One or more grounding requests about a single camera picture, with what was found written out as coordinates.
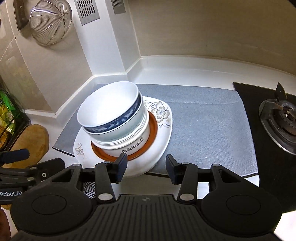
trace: knife handle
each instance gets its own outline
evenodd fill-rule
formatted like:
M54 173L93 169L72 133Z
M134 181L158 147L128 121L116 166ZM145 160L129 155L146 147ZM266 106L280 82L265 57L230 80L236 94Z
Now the knife handle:
M26 15L25 15L24 1L23 0L13 0L13 8L15 11L15 20L17 23L17 29L21 30L29 22L29 20L27 19Z

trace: blue patterned bowl rim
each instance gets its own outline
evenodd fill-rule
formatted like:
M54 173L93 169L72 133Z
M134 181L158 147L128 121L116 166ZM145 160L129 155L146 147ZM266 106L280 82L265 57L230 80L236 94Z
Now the blue patterned bowl rim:
M122 125L127 120L129 120L130 117L132 117L133 114L136 113L136 111L140 107L140 104L141 104L141 95L139 93L138 98L136 99L134 104L126 112L124 112L121 116L119 116L115 120L112 120L109 123L101 125L101 126L95 126L95 127L85 127L84 126L84 129L86 129L88 132L91 132L91 133L102 133L102 132L106 132L106 131L110 131L112 129L115 129L116 127Z

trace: gas stove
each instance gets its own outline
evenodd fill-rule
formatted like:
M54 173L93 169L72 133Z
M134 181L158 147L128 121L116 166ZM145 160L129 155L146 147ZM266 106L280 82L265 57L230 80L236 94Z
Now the gas stove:
M296 96L233 83L250 124L260 187L275 195L284 212L296 210Z
M265 100L259 107L261 122L280 148L296 155L296 106L287 100L280 83L274 94L276 99Z

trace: metal strainer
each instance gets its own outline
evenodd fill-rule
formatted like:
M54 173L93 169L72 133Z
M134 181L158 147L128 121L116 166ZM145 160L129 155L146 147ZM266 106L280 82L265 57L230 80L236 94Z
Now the metal strainer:
M66 0L41 0L33 8L29 24L33 38L42 45L58 42L72 22L72 10Z

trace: plate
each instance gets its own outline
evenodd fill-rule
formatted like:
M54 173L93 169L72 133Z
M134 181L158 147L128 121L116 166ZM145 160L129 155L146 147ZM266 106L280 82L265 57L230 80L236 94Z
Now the plate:
M169 105L146 96L143 96L143 101L148 111L155 116L157 134L153 144L145 153L128 162L124 178L140 176L154 167L167 148L172 134L173 116ZM90 136L82 128L76 136L73 153L83 168L91 168L104 161L93 152Z

